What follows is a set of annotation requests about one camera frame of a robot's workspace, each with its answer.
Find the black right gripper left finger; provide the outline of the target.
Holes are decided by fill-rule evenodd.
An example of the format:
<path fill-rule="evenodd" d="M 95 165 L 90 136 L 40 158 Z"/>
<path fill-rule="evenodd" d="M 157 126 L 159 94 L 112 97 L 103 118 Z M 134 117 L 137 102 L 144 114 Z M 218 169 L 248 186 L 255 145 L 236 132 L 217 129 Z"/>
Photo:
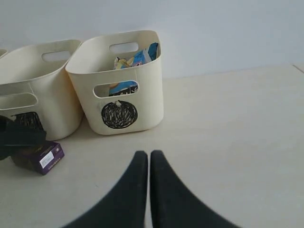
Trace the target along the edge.
<path fill-rule="evenodd" d="M 147 200 L 148 156 L 135 152 L 114 187 L 66 228 L 143 228 Z"/>

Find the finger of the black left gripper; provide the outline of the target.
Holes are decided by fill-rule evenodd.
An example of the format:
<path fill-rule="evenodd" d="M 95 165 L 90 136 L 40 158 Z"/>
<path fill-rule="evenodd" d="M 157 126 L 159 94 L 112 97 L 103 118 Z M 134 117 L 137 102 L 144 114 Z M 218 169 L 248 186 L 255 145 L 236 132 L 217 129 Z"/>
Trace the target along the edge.
<path fill-rule="evenodd" d="M 43 144 L 46 131 L 38 115 L 13 115 L 13 119 L 0 117 L 0 159 L 15 154 L 20 149 Z"/>

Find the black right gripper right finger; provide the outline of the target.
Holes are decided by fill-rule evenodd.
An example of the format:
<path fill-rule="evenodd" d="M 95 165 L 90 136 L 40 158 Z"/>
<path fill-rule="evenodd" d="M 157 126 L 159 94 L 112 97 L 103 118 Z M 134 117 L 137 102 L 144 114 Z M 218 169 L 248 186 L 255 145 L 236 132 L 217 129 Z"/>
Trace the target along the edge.
<path fill-rule="evenodd" d="M 150 157 L 150 206 L 154 228 L 238 227 L 200 201 L 160 150 Z"/>

